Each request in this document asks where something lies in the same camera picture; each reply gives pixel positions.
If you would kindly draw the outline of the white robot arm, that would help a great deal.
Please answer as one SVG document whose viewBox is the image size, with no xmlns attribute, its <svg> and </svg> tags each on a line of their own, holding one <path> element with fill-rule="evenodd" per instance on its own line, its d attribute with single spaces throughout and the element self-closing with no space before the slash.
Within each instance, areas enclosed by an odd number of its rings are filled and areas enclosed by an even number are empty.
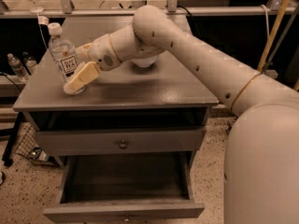
<svg viewBox="0 0 299 224">
<path fill-rule="evenodd" d="M 236 114 L 224 161 L 225 224 L 299 224 L 299 93 L 182 31 L 159 8 L 78 48 L 73 94 L 100 72 L 168 51 Z"/>
</svg>

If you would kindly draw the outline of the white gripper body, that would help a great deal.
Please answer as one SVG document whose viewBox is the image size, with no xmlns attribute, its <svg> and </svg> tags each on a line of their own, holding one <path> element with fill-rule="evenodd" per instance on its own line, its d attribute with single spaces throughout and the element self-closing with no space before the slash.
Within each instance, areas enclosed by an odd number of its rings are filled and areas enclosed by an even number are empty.
<svg viewBox="0 0 299 224">
<path fill-rule="evenodd" d="M 115 69 L 121 65 L 116 55 L 109 35 L 95 39 L 88 51 L 90 60 L 96 62 L 103 71 Z"/>
</svg>

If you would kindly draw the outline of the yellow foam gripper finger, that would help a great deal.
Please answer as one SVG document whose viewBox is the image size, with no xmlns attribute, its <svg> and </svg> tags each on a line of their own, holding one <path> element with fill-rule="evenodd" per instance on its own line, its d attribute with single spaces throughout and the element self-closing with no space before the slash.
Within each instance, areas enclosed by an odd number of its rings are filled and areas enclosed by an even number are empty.
<svg viewBox="0 0 299 224">
<path fill-rule="evenodd" d="M 101 69 L 96 62 L 81 63 L 75 74 L 64 84 L 64 92 L 76 94 L 83 91 L 85 86 L 98 78 L 100 73 Z"/>
<path fill-rule="evenodd" d="M 89 49 L 91 47 L 91 43 L 82 45 L 80 47 L 76 48 L 76 54 L 77 54 L 77 58 L 78 58 L 78 62 L 82 63 L 82 62 L 89 62 L 91 60 L 90 55 L 89 55 Z"/>
</svg>

